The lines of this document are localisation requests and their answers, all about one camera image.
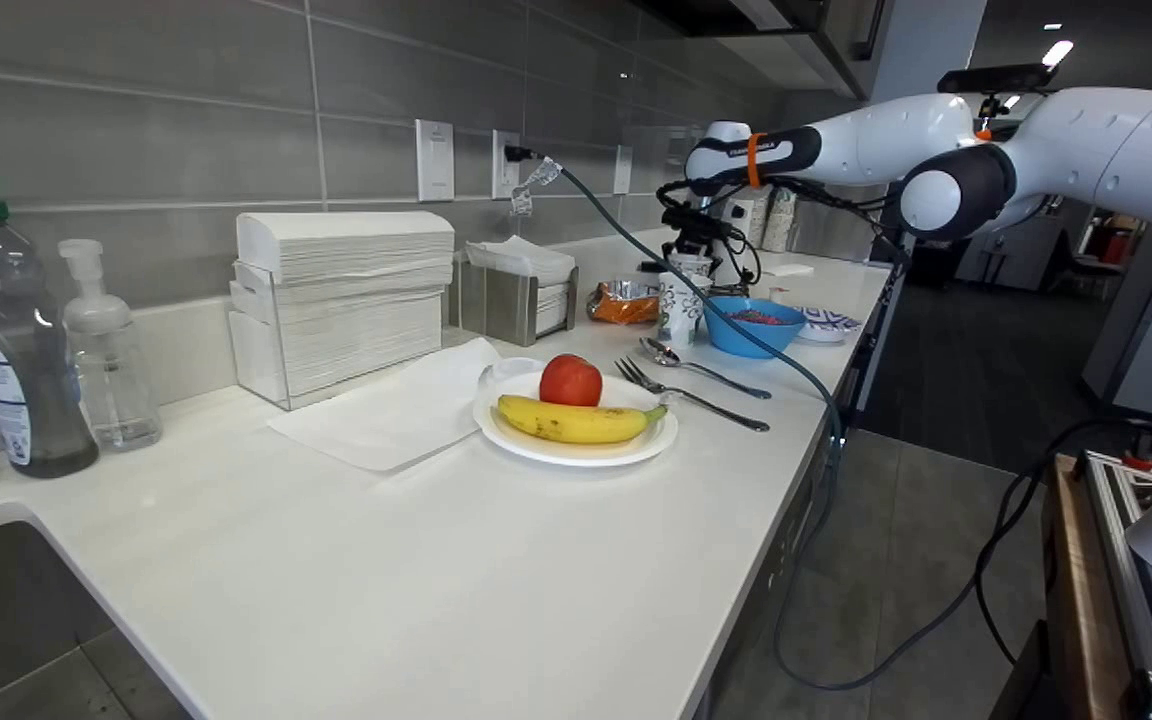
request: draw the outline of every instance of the clear container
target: clear container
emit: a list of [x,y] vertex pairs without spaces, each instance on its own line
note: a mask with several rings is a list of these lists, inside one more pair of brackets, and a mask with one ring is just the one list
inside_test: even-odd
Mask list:
[[159,403],[137,339],[133,309],[106,291],[99,240],[60,240],[60,255],[79,287],[63,306],[79,408],[106,451],[129,451],[165,438]]
[[86,427],[63,328],[52,311],[44,266],[7,231],[0,200],[0,438],[26,475],[70,475],[97,465]]

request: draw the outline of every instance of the banana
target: banana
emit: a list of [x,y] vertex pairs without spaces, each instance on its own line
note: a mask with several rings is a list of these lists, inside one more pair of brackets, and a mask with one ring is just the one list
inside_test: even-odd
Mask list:
[[664,403],[657,408],[578,408],[545,403],[531,395],[501,395],[494,408],[508,427],[555,446],[627,446],[657,427]]

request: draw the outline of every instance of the kitchen counter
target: kitchen counter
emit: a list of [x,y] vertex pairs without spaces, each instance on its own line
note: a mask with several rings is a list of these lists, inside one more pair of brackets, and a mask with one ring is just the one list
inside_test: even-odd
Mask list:
[[[790,306],[869,319],[890,267],[772,274]],[[643,328],[582,324],[528,356],[611,367]],[[828,389],[851,344],[791,344]],[[635,470],[550,470],[471,438],[367,475],[266,427],[219,389],[165,442],[63,479],[0,459],[0,521],[33,521],[202,715],[689,715],[824,434],[783,366],[695,347],[772,403],[659,371],[742,411],[672,403],[680,442]]]

